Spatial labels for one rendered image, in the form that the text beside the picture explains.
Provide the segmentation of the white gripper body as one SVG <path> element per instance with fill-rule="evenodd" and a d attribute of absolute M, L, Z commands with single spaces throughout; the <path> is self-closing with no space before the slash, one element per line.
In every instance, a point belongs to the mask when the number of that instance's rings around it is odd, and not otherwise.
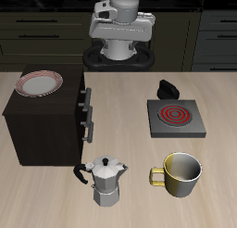
<path fill-rule="evenodd" d="M 92 15 L 89 35 L 92 38 L 148 42 L 156 17 L 151 13 L 139 12 L 137 19 L 120 23 L 112 19 L 97 19 Z"/>

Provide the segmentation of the round black stove knob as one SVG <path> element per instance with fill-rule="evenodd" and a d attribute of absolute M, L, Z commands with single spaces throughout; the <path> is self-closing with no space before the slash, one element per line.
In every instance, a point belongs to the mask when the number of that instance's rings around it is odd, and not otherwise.
<path fill-rule="evenodd" d="M 180 97 L 179 90 L 170 82 L 161 80 L 157 90 L 159 99 L 178 99 Z"/>

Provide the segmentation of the dark grey stove plate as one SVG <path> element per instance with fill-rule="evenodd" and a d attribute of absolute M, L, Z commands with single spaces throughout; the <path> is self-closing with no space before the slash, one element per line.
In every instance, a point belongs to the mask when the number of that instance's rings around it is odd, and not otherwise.
<path fill-rule="evenodd" d="M 206 129 L 194 100 L 148 100 L 152 138 L 205 138 Z"/>

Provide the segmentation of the dark kitchen cupboards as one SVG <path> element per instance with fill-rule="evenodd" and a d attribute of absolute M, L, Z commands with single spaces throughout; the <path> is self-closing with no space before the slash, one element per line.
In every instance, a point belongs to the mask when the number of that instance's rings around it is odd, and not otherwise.
<path fill-rule="evenodd" d="M 81 64 L 92 46 L 90 12 L 0 12 L 0 71 L 27 64 Z M 156 57 L 152 71 L 189 71 L 201 14 L 156 12 L 145 45 Z"/>

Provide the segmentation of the white plate with red rim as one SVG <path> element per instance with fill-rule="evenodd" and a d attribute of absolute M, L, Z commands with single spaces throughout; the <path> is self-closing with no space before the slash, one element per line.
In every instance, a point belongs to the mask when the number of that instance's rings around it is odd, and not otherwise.
<path fill-rule="evenodd" d="M 17 93 L 28 97 L 50 95 L 63 84 L 62 76 L 51 70 L 38 70 L 22 76 L 15 84 Z"/>

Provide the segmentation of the black kitchen counter top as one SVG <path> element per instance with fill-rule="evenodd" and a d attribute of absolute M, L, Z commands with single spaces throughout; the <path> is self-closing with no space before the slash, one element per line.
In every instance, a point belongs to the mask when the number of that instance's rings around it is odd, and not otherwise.
<path fill-rule="evenodd" d="M 92 12 L 98 0 L 0 0 L 0 12 Z M 237 0 L 140 0 L 139 10 L 237 10 Z"/>

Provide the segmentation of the grey kitchen cupboards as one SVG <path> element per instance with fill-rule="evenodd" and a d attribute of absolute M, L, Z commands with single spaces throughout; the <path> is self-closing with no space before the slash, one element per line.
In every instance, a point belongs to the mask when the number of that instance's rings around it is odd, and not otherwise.
<path fill-rule="evenodd" d="M 202 13 L 192 71 L 237 71 L 237 10 Z"/>

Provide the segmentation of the dark wooden cabinet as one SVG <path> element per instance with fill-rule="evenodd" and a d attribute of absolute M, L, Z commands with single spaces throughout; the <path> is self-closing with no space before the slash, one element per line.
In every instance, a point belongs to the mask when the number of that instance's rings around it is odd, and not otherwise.
<path fill-rule="evenodd" d="M 83 143 L 93 139 L 91 90 L 78 64 L 28 65 L 23 77 L 38 71 L 60 75 L 53 93 L 29 97 L 13 92 L 3 111 L 22 166 L 75 166 Z"/>

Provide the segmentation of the silver moka pot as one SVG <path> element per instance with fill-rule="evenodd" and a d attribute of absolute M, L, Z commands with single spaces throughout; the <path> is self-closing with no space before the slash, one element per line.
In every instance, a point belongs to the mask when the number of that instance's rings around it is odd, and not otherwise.
<path fill-rule="evenodd" d="M 94 201 L 100 207 L 112 207 L 119 201 L 119 177 L 128 167 L 108 155 L 96 158 L 93 162 L 79 164 L 74 167 L 74 174 L 84 184 L 81 171 L 90 172 L 94 179 Z"/>

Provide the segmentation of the yellow and white mug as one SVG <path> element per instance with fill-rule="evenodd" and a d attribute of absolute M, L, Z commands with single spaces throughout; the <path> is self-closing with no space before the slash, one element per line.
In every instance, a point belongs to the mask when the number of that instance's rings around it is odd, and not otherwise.
<path fill-rule="evenodd" d="M 175 152 L 168 155 L 162 168 L 152 168 L 149 183 L 162 186 L 175 197 L 186 197 L 191 194 L 202 174 L 202 166 L 197 158 L 184 153 Z"/>

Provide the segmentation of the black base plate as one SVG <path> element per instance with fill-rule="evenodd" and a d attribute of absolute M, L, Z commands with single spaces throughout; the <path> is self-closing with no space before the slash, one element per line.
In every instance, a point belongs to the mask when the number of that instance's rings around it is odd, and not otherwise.
<path fill-rule="evenodd" d="M 135 46 L 137 53 L 125 60 L 112 60 L 100 53 L 103 47 L 101 41 L 95 41 L 88 48 L 82 57 L 83 64 L 88 71 L 93 72 L 144 72 L 155 63 L 154 53 L 146 47 L 142 42 L 138 42 Z"/>

